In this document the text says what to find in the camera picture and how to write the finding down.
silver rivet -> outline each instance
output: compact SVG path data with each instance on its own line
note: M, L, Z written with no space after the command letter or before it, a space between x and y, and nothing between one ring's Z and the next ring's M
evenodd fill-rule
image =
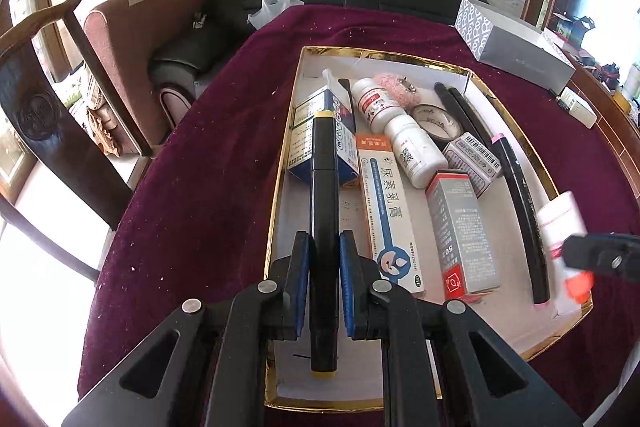
M278 285L275 281L270 281L267 279L266 281L261 281L258 283L258 291L261 293L271 293L278 289Z
M374 292L386 293L391 290L391 283L384 279L378 279L377 281L373 281L371 287Z
M182 303L182 311L185 313L199 312L202 308L202 303L197 299L187 299Z
M460 315L461 313L465 312L466 304L462 301L449 301L447 303L447 310L449 310L451 313Z

roll of tape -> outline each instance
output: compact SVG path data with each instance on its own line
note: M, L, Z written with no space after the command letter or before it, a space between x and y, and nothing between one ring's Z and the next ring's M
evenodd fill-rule
M421 103L411 110L411 117L431 137L441 151L449 142L462 135L462 126L447 111L437 107Z

velvet tablecloth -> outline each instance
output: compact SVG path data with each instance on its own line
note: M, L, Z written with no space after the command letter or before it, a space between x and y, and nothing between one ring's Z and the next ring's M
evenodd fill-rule
M84 396L185 299L232 298L262 278L278 156L305 45L418 55L474 70L538 150L590 232L640 233L638 206L596 128L545 90L476 62L455 29L388 12L293 7L254 33L193 105L135 193L98 280ZM594 309L532 366L582 417L613 390L640 333L640 287L597 277ZM381 412L268 410L267 425L383 425Z

floor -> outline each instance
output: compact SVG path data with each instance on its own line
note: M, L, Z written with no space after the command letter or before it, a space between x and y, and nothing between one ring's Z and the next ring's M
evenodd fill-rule
M114 158L124 180L137 155ZM41 232L99 268L109 227L41 163L16 207ZM49 427L78 401L76 384L94 285L7 225L0 237L0 343L21 390Z

tray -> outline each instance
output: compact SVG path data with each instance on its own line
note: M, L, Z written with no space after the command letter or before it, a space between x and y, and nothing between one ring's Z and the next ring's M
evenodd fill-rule
M286 171L286 160L293 108L322 86L321 73L325 68L331 69L337 77L348 78L352 85L360 78L377 73L403 74L418 88L421 103L440 107L440 100L431 90L433 85L442 82L456 87L465 94L493 134L501 132L509 139L522 165L535 208L558 195L554 182L522 129L473 71L411 55L360 48L308 46L302 48L300 55L284 132L271 209L265 277L272 260L290 255L296 231L308 230L308 186ZM369 132L362 115L357 109L354 113L358 131ZM419 298L441 303L444 291L426 198L422 190L411 186L404 173L402 177L425 283L425 292ZM564 292L558 291L562 287L562 274L555 273L549 263L551 304L546 309L535 309L531 301L524 247L505 180L496 180L479 198L479 204L496 255L502 286L472 307L514 350L530 360L577 325L593 308L593 301L590 299L580 306L568 299ZM428 223L428 226L417 226L417 223ZM353 230L358 253L370 256L359 187L340 190L340 229ZM351 341L340 320L338 370L330 377L313 375L309 354L307 313L305 328L297 342L270 344L266 371L267 406L307 412L382 409L380 341ZM435 380L439 389L437 376Z

